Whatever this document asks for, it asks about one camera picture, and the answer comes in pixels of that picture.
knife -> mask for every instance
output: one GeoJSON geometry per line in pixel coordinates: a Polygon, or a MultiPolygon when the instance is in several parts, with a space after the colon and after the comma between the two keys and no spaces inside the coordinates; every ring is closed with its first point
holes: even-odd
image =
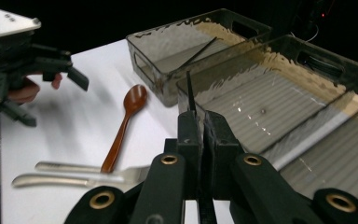
{"type": "Polygon", "coordinates": [[[62,185],[62,186],[78,186],[93,189],[100,186],[110,186],[122,190],[123,192],[132,189],[144,179],[138,179],[135,182],[108,181],[92,178],[63,176],[63,175],[41,175],[41,174],[25,174],[19,175],[12,181],[14,188],[43,186],[43,185],[62,185]]]}
{"type": "MultiPolygon", "coordinates": [[[[38,171],[101,174],[101,167],[51,161],[40,161],[34,168],[38,171]]],[[[126,170],[114,171],[109,176],[118,176],[127,182],[136,181],[140,176],[146,177],[149,169],[150,166],[130,167],[126,170]]]]}

black background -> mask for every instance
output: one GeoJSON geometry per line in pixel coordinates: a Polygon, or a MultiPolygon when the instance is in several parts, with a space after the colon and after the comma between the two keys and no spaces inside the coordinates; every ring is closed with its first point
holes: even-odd
{"type": "MultiPolygon", "coordinates": [[[[34,42],[78,53],[127,35],[227,8],[265,23],[274,36],[290,34],[297,18],[317,0],[0,0],[0,9],[42,21],[34,42]]],[[[325,0],[327,16],[318,21],[312,44],[358,62],[358,0],[325,0]]]]}

screw hole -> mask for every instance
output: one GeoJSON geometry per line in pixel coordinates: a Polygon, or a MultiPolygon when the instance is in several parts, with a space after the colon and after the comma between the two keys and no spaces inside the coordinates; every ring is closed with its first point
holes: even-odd
{"type": "Polygon", "coordinates": [[[163,156],[161,162],[166,165],[172,165],[178,162],[178,158],[172,155],[163,156]]]}
{"type": "Polygon", "coordinates": [[[261,160],[257,158],[256,156],[245,156],[243,160],[248,163],[249,165],[261,165],[261,160]]]}
{"type": "Polygon", "coordinates": [[[97,193],[89,200],[89,206],[93,209],[103,209],[115,200],[115,194],[112,191],[105,190],[97,193]]]}
{"type": "Polygon", "coordinates": [[[330,205],[340,211],[347,213],[356,211],[356,205],[345,196],[339,194],[328,194],[326,195],[326,200],[330,203],[330,205]]]}

transparent tray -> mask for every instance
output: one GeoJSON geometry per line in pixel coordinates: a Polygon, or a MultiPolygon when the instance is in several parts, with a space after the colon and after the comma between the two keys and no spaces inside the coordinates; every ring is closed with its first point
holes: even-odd
{"type": "Polygon", "coordinates": [[[306,197],[336,188],[358,198],[358,115],[283,167],[281,175],[306,197]]]}
{"type": "Polygon", "coordinates": [[[166,106],[177,104],[177,80],[225,60],[215,55],[239,43],[251,49],[269,39],[271,28],[227,9],[127,36],[133,70],[166,106]]]}
{"type": "MultiPolygon", "coordinates": [[[[193,73],[191,79],[200,120],[205,110],[225,116],[244,149],[266,157],[293,130],[302,131],[294,137],[299,144],[307,132],[322,138],[318,132],[326,120],[309,124],[308,119],[326,113],[329,119],[339,119],[333,123],[336,128],[358,111],[357,105],[350,114],[340,116],[341,102],[353,100],[347,94],[358,93],[358,63],[290,35],[193,73]]],[[[188,107],[186,80],[179,80],[177,87],[179,111],[184,112],[188,107]]],[[[267,159],[277,161],[290,153],[281,148],[274,152],[267,159]]]]}

cable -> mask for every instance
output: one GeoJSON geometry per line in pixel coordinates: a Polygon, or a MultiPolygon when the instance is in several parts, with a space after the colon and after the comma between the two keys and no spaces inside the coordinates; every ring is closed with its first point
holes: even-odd
{"type": "MultiPolygon", "coordinates": [[[[317,24],[315,24],[315,28],[316,28],[316,33],[313,37],[311,37],[310,39],[306,40],[306,42],[310,42],[311,40],[313,40],[318,34],[319,34],[319,26],[317,24]]],[[[293,37],[296,37],[295,34],[293,32],[290,32],[290,34],[293,37]]]]}

